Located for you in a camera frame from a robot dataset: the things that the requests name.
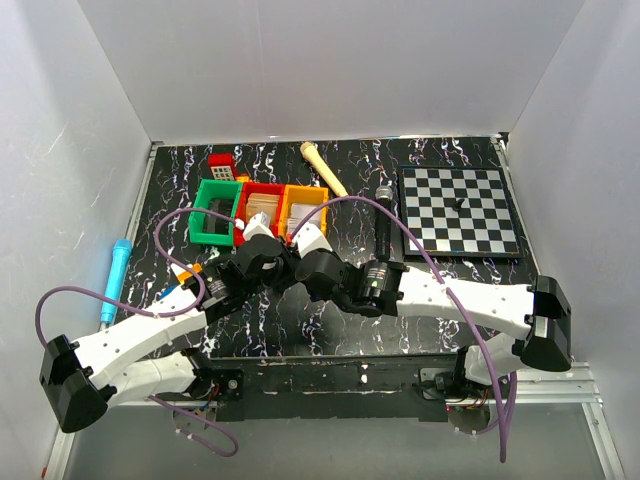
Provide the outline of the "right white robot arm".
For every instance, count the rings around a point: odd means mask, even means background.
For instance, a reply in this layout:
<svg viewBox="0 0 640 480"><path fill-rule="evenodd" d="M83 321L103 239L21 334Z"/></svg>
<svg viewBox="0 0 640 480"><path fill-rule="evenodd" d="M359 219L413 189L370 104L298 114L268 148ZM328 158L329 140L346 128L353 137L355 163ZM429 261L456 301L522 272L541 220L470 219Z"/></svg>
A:
<svg viewBox="0 0 640 480"><path fill-rule="evenodd" d="M419 384L432 398L477 397L493 379L524 367L566 372L571 367L571 307L557 281L489 285L449 279L399 262L371 260L359 267L328 248L302 253L295 271L314 300L364 317L440 317L495 331L484 347L456 355L453 370Z"/></svg>

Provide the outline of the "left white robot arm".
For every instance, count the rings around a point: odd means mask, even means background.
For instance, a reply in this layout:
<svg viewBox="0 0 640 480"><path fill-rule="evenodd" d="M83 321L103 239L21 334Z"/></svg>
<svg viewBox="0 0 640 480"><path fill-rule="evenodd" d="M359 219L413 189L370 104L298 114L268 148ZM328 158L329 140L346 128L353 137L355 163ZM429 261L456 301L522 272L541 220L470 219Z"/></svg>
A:
<svg viewBox="0 0 640 480"><path fill-rule="evenodd" d="M112 406L158 393L205 398L213 377L194 354L160 360L147 354L234 313L266 288L294 285L299 261L282 239L257 234L233 255L184 268L178 286L114 326L45 342L39 381L60 429L78 432Z"/></svg>

